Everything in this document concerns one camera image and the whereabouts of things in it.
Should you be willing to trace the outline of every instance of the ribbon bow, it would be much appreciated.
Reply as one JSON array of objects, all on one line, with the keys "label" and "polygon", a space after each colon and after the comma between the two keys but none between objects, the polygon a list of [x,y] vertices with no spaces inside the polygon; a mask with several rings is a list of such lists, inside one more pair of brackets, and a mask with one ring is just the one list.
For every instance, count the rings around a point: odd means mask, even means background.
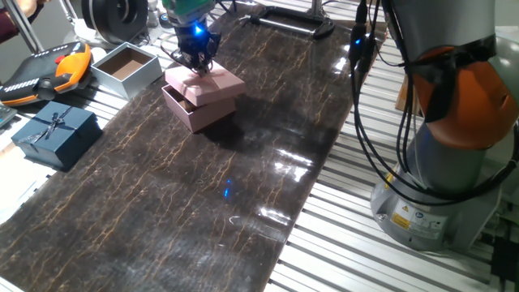
[{"label": "ribbon bow", "polygon": [[461,45],[438,57],[412,62],[409,70],[436,84],[427,107],[425,122],[445,118],[453,102],[457,70],[496,56],[495,35]]},{"label": "ribbon bow", "polygon": [[61,116],[58,116],[59,115],[58,113],[54,113],[52,115],[52,119],[50,122],[45,121],[44,119],[41,119],[38,117],[32,118],[32,120],[41,122],[41,123],[47,125],[48,127],[45,130],[43,130],[41,133],[31,135],[27,138],[21,139],[19,142],[22,142],[22,143],[29,142],[31,144],[31,146],[36,150],[36,148],[34,147],[34,144],[36,142],[38,142],[39,140],[41,140],[41,138],[43,138],[43,137],[45,137],[45,139],[48,140],[50,138],[50,136],[52,135],[52,133],[56,130],[56,128],[73,131],[74,133],[78,134],[78,129],[65,125],[64,118],[65,118],[65,116],[68,115],[68,113],[71,112],[71,110],[72,110],[72,107],[70,106],[68,109],[66,109],[66,111]]}]

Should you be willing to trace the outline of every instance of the table surface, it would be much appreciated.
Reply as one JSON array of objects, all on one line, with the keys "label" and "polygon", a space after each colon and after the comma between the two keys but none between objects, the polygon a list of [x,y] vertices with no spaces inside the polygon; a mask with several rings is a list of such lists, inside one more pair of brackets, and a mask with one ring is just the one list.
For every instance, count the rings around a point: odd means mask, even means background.
[{"label": "table surface", "polygon": [[312,42],[236,19],[219,19],[217,61],[247,84],[237,113],[192,135],[152,84],[0,227],[0,276],[25,291],[263,289],[351,105],[353,23]]}]

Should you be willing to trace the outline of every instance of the blue gift box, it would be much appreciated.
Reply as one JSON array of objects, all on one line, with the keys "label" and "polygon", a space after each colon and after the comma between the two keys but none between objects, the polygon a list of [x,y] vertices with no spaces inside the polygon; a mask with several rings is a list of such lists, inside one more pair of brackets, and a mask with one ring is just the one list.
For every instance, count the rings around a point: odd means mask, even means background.
[{"label": "blue gift box", "polygon": [[94,113],[51,101],[11,139],[27,158],[66,171],[101,134]]}]

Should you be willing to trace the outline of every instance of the sticker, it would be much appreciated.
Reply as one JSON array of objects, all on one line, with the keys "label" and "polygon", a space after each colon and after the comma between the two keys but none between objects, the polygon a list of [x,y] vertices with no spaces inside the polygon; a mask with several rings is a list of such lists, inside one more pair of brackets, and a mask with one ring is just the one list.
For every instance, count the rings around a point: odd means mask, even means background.
[{"label": "sticker", "polygon": [[415,208],[403,200],[398,200],[391,221],[418,236],[438,239],[444,229],[446,216],[436,216]]}]

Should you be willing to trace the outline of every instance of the blue led light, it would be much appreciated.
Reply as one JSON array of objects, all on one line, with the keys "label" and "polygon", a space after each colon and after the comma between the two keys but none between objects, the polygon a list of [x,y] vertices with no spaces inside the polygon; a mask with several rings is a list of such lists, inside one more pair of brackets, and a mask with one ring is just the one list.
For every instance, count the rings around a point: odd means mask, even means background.
[{"label": "blue led light", "polygon": [[196,36],[202,34],[203,32],[204,32],[204,30],[202,28],[200,28],[198,25],[195,25],[195,35]]}]

